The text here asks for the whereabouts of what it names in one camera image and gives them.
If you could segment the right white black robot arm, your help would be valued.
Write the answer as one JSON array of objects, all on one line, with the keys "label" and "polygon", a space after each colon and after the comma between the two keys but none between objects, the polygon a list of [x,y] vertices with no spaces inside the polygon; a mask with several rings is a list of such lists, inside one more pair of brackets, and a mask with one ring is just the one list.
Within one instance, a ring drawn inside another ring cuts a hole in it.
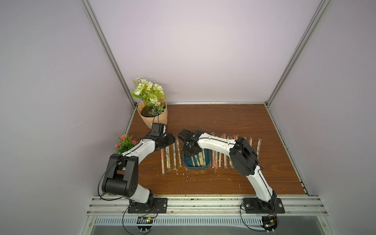
[{"label": "right white black robot arm", "polygon": [[203,149],[213,150],[229,156],[235,170],[246,176],[255,190],[259,201],[274,205],[277,195],[267,184],[261,172],[258,155],[251,145],[242,137],[228,140],[212,136],[202,131],[182,130],[178,138],[183,142],[186,156],[198,154]]}]

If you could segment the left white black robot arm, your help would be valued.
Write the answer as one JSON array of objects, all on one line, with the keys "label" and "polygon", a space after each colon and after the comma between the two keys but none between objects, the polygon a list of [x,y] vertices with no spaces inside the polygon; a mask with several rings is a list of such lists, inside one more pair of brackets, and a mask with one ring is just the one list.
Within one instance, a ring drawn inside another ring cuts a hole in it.
[{"label": "left white black robot arm", "polygon": [[167,132],[163,123],[153,123],[151,131],[132,149],[111,155],[101,180],[99,192],[120,195],[131,202],[150,204],[152,192],[141,186],[139,164],[151,153],[175,143],[175,137]]}]

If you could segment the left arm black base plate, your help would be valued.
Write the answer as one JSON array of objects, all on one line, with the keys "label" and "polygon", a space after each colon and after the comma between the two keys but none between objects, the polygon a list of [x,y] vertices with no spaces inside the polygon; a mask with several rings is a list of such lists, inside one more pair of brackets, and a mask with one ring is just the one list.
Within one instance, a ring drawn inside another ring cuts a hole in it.
[{"label": "left arm black base plate", "polygon": [[146,203],[136,202],[135,200],[129,200],[128,213],[130,214],[148,214],[148,213],[166,213],[167,211],[167,198],[152,198]]}]

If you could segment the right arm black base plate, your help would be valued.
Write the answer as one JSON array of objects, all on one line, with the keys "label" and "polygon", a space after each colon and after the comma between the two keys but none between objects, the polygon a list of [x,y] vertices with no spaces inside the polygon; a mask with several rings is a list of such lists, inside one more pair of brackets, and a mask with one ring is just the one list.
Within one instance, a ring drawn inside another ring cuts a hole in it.
[{"label": "right arm black base plate", "polygon": [[285,213],[285,209],[280,198],[272,199],[268,202],[262,201],[258,198],[244,198],[241,203],[241,209],[246,211],[246,213],[264,213],[264,214],[274,214],[274,213]]}]

